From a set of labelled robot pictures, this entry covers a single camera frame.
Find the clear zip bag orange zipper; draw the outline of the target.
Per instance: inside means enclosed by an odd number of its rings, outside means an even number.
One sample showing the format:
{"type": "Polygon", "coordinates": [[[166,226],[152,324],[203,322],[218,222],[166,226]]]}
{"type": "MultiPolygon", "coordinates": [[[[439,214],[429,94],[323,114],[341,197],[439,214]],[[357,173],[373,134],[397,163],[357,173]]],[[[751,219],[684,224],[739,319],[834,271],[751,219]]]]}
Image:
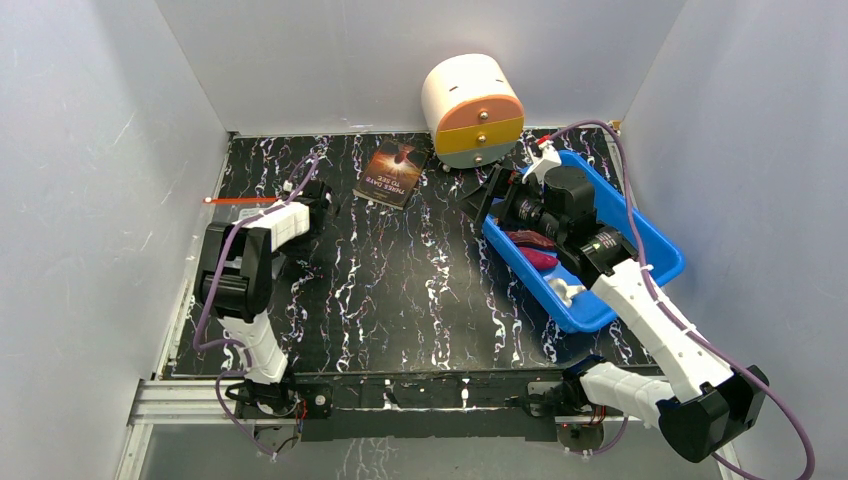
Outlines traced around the clear zip bag orange zipper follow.
{"type": "Polygon", "coordinates": [[[202,203],[208,205],[273,204],[278,200],[280,200],[278,197],[206,197],[202,203]]]}

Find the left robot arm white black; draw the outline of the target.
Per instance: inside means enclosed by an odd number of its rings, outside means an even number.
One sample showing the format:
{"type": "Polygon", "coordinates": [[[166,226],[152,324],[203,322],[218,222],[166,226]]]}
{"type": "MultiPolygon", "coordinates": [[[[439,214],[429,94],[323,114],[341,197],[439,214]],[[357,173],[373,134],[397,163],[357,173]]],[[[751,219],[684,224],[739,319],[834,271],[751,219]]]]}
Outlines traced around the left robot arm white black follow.
{"type": "Polygon", "coordinates": [[[202,306],[199,326],[215,319],[225,337],[193,345],[201,350],[232,348],[242,375],[264,384],[260,403],[275,416],[294,411],[297,387],[283,379],[287,355],[270,324],[274,261],[314,240],[333,212],[334,194],[323,181],[308,180],[290,196],[264,209],[250,209],[235,222],[208,225],[194,281],[194,298],[202,306]]]}

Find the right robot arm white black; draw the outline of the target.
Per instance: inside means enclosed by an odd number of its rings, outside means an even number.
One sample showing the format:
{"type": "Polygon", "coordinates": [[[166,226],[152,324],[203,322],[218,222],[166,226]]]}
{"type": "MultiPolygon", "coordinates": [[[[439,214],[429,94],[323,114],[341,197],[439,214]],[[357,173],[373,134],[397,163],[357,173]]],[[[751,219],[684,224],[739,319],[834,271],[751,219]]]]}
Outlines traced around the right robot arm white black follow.
{"type": "Polygon", "coordinates": [[[731,366],[701,345],[693,325],[668,318],[672,305],[652,298],[657,285],[632,243],[599,220],[595,188],[583,170],[555,167],[538,182],[496,167],[461,208],[477,224],[494,218],[553,241],[564,268],[624,321],[665,375],[656,380],[586,359],[563,375],[571,411],[587,414],[604,405],[632,414],[693,463],[754,426],[768,377],[756,365],[731,366]]]}

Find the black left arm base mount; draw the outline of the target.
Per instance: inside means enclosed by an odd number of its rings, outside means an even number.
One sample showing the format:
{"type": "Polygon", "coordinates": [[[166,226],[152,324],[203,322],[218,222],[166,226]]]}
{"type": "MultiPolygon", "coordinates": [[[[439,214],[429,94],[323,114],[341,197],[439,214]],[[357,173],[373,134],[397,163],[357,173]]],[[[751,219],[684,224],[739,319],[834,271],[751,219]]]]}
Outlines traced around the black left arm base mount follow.
{"type": "Polygon", "coordinates": [[[224,395],[236,402],[238,414],[245,419],[292,419],[301,433],[306,420],[331,416],[333,388],[322,383],[297,383],[293,378],[275,384],[243,380],[227,386],[224,395]]]}

